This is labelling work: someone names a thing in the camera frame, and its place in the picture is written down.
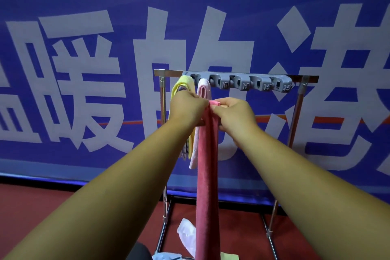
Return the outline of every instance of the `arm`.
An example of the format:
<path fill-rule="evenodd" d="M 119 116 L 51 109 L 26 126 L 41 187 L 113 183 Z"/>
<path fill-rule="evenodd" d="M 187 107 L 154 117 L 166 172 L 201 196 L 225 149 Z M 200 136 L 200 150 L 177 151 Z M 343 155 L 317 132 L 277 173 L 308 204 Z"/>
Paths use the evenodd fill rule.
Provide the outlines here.
<path fill-rule="evenodd" d="M 124 259 L 207 105 L 178 92 L 166 124 L 72 195 L 5 259 Z"/>
<path fill-rule="evenodd" d="M 256 124 L 248 103 L 213 106 L 281 206 L 323 259 L 385 259 L 390 206 L 311 163 Z"/>

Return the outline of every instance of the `towel rack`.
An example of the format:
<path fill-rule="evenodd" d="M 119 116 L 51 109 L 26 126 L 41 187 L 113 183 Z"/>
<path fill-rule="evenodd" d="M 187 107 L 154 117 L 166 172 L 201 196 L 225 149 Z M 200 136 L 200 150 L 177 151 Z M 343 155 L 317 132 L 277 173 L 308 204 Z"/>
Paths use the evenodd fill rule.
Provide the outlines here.
<path fill-rule="evenodd" d="M 234 73 L 234 72 L 205 72 L 205 71 L 179 71 L 179 70 L 167 70 L 167 69 L 154 69 L 153 75 L 159 77 L 160 85 L 160 104 L 161 104 L 161 125 L 167 121 L 167 107 L 166 107 L 166 95 L 165 95 L 165 78 L 166 77 L 180 77 L 182 75 L 191 76 L 195 85 L 198 84 L 201 78 L 209 80 L 212 87 L 217 87 L 222 90 L 228 90 L 236 88 L 242 91 L 247 90 L 259 90 L 259 91 L 278 91 L 281 93 L 288 93 L 292 90 L 293 83 L 300 83 L 298 88 L 298 98 L 296 100 L 294 113 L 290 124 L 290 132 L 287 140 L 287 146 L 292 148 L 294 143 L 294 137 L 298 120 L 302 108 L 303 98 L 305 96 L 307 85 L 309 83 L 317 83 L 319 76 L 316 75 L 282 75 L 282 74 L 254 74 L 254 73 Z M 163 227 L 161 229 L 160 237 L 158 239 L 156 253 L 161 251 L 161 247 L 164 241 L 165 230 L 168 226 L 169 215 L 171 212 L 172 200 L 167 201 L 167 187 L 165 186 L 163 191 Z M 271 250 L 275 260 L 278 259 L 276 254 L 275 245 L 272 241 L 273 224 L 278 210 L 279 203 L 275 199 L 270 219 L 270 224 L 267 225 L 264 215 L 261 214 L 261 218 L 266 229 L 266 236 L 269 240 Z"/>

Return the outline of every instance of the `chrome rack leg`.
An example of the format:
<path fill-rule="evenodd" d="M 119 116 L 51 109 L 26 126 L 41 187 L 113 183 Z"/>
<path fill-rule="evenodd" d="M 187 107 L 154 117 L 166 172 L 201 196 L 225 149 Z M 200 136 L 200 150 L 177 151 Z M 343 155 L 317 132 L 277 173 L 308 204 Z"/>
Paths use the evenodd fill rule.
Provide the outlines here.
<path fill-rule="evenodd" d="M 296 104 L 295 104 L 295 108 L 294 108 L 294 114 L 292 115 L 292 120 L 291 120 L 291 125 L 290 125 L 290 132 L 289 132 L 289 138 L 288 138 L 288 141 L 287 141 L 287 146 L 290 147 L 290 148 L 293 147 L 295 132 L 296 132 L 296 128 L 297 128 L 297 125 L 298 125 L 299 116 L 301 114 L 303 98 L 304 98 L 305 93 L 306 93 L 307 84 L 309 82 L 309 77 L 310 76 L 306 76 L 306 75 L 303 76 L 302 82 L 299 85 L 298 99 L 296 100 Z M 272 253 L 273 253 L 273 256 L 274 256 L 275 260 L 277 260 L 278 257 L 276 255 L 275 247 L 274 247 L 274 244 L 272 242 L 271 237 L 272 237 L 272 232 L 273 232 L 273 224 L 275 222 L 276 213 L 278 211 L 278 206 L 279 206 L 278 200 L 275 199 L 275 202 L 273 204 L 273 209 L 272 209 L 272 214 L 271 214 L 271 219 L 270 219 L 269 226 L 267 226 L 267 223 L 265 221 L 264 216 L 263 215 L 261 216 L 261 218 L 263 219 L 264 227 L 266 228 L 267 238 L 270 241 Z"/>
<path fill-rule="evenodd" d="M 165 124 L 167 121 L 167 100 L 165 94 L 165 77 L 160 76 L 160 104 L 161 104 L 161 125 Z M 163 204 L 164 204 L 164 214 L 163 214 L 163 228 L 161 229 L 160 237 L 158 239 L 156 253 L 159 253 L 161 246 L 163 244 L 165 230 L 168 225 L 169 211 L 171 209 L 172 201 L 167 202 L 167 187 L 165 186 L 163 191 Z"/>

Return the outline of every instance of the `red carpet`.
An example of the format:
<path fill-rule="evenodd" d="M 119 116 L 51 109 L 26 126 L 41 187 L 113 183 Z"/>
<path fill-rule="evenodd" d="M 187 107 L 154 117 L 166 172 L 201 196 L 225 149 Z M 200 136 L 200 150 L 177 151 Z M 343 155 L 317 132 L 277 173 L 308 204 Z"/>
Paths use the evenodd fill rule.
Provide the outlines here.
<path fill-rule="evenodd" d="M 71 196 L 71 192 L 0 184 L 0 259 Z M 159 203 L 139 241 L 153 253 L 162 227 L 163 205 Z M 175 204 L 163 251 L 190 256 L 180 242 L 177 228 L 187 218 L 194 225 L 195 206 Z M 273 259 L 261 217 L 256 213 L 220 210 L 221 250 L 240 260 Z M 320 259 L 289 218 L 276 220 L 274 243 L 281 260 Z"/>

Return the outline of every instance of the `person's left arm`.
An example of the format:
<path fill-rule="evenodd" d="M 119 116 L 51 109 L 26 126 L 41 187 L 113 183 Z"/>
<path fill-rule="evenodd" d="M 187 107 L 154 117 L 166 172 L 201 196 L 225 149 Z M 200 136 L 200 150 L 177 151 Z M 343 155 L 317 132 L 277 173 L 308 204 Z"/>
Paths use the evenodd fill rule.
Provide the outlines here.
<path fill-rule="evenodd" d="M 124 259 L 207 105 L 178 92 L 166 124 L 72 195 L 5 259 Z"/>

